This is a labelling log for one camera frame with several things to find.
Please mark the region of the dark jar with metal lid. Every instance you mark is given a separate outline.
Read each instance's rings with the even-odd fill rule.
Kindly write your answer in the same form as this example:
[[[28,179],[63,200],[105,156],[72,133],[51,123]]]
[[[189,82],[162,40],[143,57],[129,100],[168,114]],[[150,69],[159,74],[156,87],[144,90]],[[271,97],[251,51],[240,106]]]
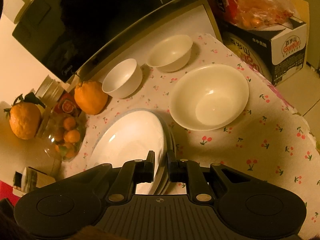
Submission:
[[[24,193],[29,193],[55,182],[55,178],[32,167],[26,167],[22,173],[21,189]]]

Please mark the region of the orange citrus on table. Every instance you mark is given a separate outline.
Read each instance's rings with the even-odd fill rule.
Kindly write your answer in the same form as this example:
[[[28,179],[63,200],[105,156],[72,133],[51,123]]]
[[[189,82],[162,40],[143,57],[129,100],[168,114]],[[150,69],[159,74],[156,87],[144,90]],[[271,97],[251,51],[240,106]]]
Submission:
[[[107,104],[108,95],[99,81],[84,81],[76,85],[74,99],[82,111],[89,115],[99,114]]]

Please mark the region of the stack of white cups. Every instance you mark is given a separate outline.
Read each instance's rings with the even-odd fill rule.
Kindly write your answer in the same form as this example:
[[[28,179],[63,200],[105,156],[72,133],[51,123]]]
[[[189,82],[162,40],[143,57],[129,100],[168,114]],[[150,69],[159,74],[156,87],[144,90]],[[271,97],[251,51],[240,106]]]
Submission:
[[[56,103],[64,91],[63,87],[55,79],[47,75],[35,95],[48,106]]]

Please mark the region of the black white water carton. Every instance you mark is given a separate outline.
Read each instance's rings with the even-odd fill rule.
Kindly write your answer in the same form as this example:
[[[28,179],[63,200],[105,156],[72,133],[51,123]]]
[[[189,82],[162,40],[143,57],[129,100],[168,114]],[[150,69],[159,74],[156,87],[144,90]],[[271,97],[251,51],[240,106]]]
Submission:
[[[309,4],[292,1],[296,13],[282,25],[246,31],[223,20],[217,22],[223,44],[273,85],[296,74],[306,63]]]

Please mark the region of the cherry print tablecloth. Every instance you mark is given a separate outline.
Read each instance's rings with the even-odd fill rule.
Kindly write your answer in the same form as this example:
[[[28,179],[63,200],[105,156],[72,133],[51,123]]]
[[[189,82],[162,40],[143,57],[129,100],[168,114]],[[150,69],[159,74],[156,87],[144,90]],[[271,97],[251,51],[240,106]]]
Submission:
[[[161,73],[142,65],[143,86],[128,99],[113,99],[99,115],[87,118],[87,133],[79,154],[62,165],[66,178],[87,168],[93,147],[108,123],[135,108],[157,112],[171,128],[179,157],[202,166],[219,162],[255,178],[283,187],[302,198],[306,220],[300,237],[319,234],[319,153],[306,121],[256,70],[242,62],[220,41],[208,34],[192,36],[194,46],[186,67]],[[249,100],[241,115],[223,128],[195,132],[178,125],[169,112],[169,97],[188,71],[211,63],[231,66],[248,83]]]

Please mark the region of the glass jar of kumquats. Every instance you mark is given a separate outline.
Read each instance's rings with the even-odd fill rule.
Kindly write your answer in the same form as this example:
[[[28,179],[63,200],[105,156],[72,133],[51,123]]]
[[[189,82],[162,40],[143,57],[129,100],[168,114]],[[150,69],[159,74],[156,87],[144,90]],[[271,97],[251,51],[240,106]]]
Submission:
[[[85,122],[80,117],[45,111],[36,139],[48,156],[69,162],[80,151],[85,134]]]

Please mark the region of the orange citrus on jar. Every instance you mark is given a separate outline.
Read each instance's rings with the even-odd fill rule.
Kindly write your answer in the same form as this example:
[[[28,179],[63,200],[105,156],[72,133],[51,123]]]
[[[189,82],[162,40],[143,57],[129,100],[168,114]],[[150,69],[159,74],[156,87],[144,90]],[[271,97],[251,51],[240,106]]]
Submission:
[[[11,107],[4,108],[3,112],[9,119],[9,125],[16,137],[29,140],[33,139],[38,132],[42,121],[42,112],[46,108],[45,104],[30,92],[23,96],[19,95]]]

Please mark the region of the cream large bowl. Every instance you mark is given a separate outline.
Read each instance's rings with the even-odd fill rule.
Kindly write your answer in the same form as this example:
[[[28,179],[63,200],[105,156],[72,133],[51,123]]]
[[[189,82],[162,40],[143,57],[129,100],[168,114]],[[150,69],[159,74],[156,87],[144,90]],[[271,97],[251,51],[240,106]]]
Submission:
[[[245,109],[245,77],[225,64],[210,64],[180,78],[170,92],[171,117],[183,128],[211,131],[233,122]]]

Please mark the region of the plain white plate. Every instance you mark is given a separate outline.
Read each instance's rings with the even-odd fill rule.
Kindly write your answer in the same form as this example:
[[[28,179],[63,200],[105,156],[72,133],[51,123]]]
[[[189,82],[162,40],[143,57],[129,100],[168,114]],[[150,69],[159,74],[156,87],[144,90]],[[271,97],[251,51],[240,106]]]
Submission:
[[[157,194],[165,185],[165,154],[173,149],[171,132],[159,114],[148,109],[134,109],[111,122],[93,148],[87,168],[110,163],[122,167],[130,160],[146,159],[155,153],[153,182],[137,185],[137,194]]]

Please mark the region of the black microwave oven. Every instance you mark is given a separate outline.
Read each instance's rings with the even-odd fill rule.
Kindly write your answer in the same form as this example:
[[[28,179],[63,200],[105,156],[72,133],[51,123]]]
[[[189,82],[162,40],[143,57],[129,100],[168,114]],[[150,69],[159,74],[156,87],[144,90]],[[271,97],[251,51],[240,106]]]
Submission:
[[[12,33],[61,81],[144,18],[178,0],[32,0]]]

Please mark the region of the white kitchen appliance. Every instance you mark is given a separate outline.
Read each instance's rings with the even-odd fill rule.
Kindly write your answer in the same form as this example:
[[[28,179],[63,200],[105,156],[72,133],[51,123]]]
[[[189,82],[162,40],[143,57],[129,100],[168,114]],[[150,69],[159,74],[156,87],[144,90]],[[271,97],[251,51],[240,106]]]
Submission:
[[[1,102],[1,181],[12,186],[15,172],[22,173],[28,166],[57,177],[61,163],[48,156],[36,138],[22,140],[14,135],[3,111],[9,107],[5,101]]]

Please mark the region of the cream small bowl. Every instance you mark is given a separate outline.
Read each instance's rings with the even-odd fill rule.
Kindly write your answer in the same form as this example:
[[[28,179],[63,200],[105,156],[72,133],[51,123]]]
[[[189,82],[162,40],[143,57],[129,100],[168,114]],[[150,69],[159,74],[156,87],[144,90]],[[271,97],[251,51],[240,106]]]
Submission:
[[[176,72],[190,60],[193,41],[188,35],[175,35],[156,44],[146,59],[149,67]]]

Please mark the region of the white small bowl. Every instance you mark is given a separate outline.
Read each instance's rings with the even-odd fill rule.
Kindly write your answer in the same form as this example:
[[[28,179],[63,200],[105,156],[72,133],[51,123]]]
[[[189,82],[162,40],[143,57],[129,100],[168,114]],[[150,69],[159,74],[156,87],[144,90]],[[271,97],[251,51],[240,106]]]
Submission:
[[[133,94],[143,79],[143,73],[135,59],[118,63],[103,80],[102,90],[113,98],[123,99]]]

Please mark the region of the orange labelled jar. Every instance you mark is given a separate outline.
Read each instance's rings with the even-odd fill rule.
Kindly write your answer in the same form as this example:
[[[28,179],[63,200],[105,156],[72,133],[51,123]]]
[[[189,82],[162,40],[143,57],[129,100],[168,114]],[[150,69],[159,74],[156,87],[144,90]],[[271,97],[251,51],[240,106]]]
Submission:
[[[57,114],[66,113],[73,117],[78,117],[81,113],[81,109],[76,104],[74,97],[68,92],[63,92],[53,108],[53,111]]]

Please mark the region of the plastic bag of fruit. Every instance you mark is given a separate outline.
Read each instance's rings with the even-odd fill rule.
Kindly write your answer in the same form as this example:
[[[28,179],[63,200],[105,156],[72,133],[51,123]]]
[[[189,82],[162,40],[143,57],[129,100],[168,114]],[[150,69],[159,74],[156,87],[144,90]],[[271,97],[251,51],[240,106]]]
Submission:
[[[234,0],[234,24],[245,30],[284,24],[295,12],[292,0]]]

